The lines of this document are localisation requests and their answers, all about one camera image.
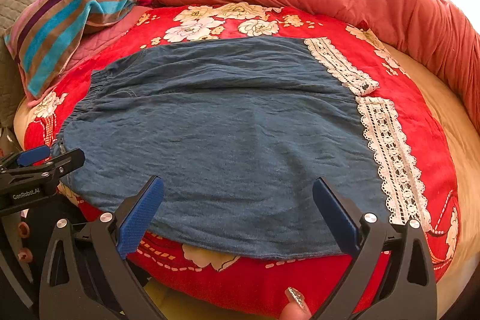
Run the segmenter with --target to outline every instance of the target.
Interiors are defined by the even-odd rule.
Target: pillow
[[[120,21],[133,0],[37,0],[4,34],[27,97],[40,98],[66,67],[84,33]]]

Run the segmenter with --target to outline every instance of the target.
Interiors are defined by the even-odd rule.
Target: yellow sheet
[[[389,45],[386,47],[408,72],[422,92],[433,117],[442,125],[457,171],[461,232],[452,264],[437,284],[440,318],[457,299],[480,259],[480,136],[460,100],[440,79],[411,57]],[[26,127],[31,120],[33,109],[22,103],[14,120],[15,134],[22,147]],[[264,319],[222,310],[155,281],[150,281],[146,290],[169,320]]]

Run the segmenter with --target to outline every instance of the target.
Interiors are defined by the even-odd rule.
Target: silver screw
[[[66,219],[60,219],[57,221],[57,227],[58,228],[64,228],[67,225],[67,220]]]
[[[418,220],[410,220],[410,226],[411,226],[412,228],[417,229],[417,228],[420,228],[420,223],[419,223]]]
[[[377,216],[375,216],[373,213],[367,213],[363,216],[366,222],[373,224],[377,221]]]
[[[108,223],[112,220],[112,218],[113,218],[113,215],[107,212],[100,216],[100,221],[102,221],[103,223]]]

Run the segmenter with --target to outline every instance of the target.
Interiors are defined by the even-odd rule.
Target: lace hem
[[[326,37],[306,39],[304,42],[312,56],[356,96],[370,94],[378,87],[377,81],[352,65]]]
[[[431,217],[423,195],[425,185],[420,180],[422,173],[410,154],[394,103],[377,97],[356,97],[356,100],[365,126],[363,135],[379,165],[378,175],[387,195],[386,206],[392,213],[390,223],[405,224],[415,218],[425,232],[430,231]]]

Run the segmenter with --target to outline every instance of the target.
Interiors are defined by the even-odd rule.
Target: black pants
[[[33,262],[29,266],[33,275],[34,287],[37,291],[40,290],[43,262],[53,228],[57,221],[62,218],[68,219],[72,224],[87,222],[82,212],[60,194],[52,197],[51,201],[30,209],[27,217],[24,219],[30,227],[30,236],[27,239],[23,239],[23,246],[27,247],[33,255]],[[140,284],[145,286],[148,282],[149,274],[131,262],[129,262],[129,265]],[[113,310],[121,310],[114,299],[111,302],[104,302],[104,304]]]

